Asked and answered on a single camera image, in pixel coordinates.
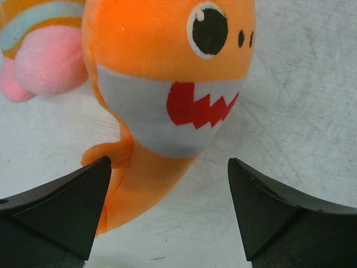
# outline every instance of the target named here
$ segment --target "red mouth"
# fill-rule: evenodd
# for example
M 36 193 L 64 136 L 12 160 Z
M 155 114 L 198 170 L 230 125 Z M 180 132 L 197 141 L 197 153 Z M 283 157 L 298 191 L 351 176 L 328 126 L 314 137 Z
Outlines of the red mouth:
M 225 120 L 239 96 L 237 93 L 228 105 L 221 97 L 211 106 L 210 95 L 194 101 L 194 91 L 195 83 L 175 82 L 171 86 L 166 107 L 175 125 L 193 123 L 199 129 L 210 122 L 214 127 L 220 120 Z

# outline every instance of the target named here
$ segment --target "white eye outline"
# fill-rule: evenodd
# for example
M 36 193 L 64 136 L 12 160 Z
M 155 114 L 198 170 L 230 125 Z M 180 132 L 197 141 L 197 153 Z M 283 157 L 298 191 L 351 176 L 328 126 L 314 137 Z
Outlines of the white eye outline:
M 199 18 L 198 16 L 202 16 L 203 15 L 203 10 L 207 9 L 207 8 L 211 8 L 211 9 L 215 9 L 217 10 L 219 13 L 221 13 L 224 17 L 225 14 L 223 13 L 223 11 L 215 4 L 212 2 L 203 2 L 203 3 L 199 3 L 197 6 L 195 6 L 190 15 L 189 15 L 189 19 L 187 20 L 187 26 L 186 26 L 186 34 L 187 34 L 187 39 L 189 40 L 189 44 L 192 48 L 192 50 L 194 51 L 194 53 L 202 58 L 202 59 L 211 59 L 212 57 L 216 56 L 216 55 L 212 55 L 212 54 L 205 54 L 203 53 L 199 47 L 196 45 L 194 38 L 192 36 L 192 32 L 194 30 L 194 22 L 197 18 Z

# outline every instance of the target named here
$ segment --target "black pupil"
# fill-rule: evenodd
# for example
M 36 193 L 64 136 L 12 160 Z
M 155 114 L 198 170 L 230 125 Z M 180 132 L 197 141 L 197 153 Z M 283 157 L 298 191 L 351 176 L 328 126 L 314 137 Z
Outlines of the black pupil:
M 223 48 L 228 35 L 226 17 L 213 8 L 203 10 L 204 19 L 194 21 L 192 36 L 204 54 L 217 55 Z

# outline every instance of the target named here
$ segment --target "black plastic part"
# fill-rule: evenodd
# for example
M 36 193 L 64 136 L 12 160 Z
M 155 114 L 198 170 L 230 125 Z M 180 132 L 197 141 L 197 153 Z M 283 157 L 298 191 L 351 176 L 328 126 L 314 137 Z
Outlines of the black plastic part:
M 112 172 L 104 157 L 0 200 L 0 267 L 78 268 L 89 259 Z
M 229 185 L 253 268 L 357 267 L 357 209 L 321 200 L 238 159 Z

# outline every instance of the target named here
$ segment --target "plush toy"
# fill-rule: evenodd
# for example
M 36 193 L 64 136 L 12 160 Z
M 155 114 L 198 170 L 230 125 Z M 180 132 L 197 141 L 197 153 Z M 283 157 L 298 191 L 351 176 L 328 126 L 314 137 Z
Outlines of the plush toy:
M 254 0 L 87 0 L 84 60 L 120 141 L 90 148 L 113 174 L 97 234 L 152 208 L 208 146 L 248 74 Z
M 88 79 L 81 49 L 85 0 L 0 0 L 0 89 L 13 102 L 60 94 Z

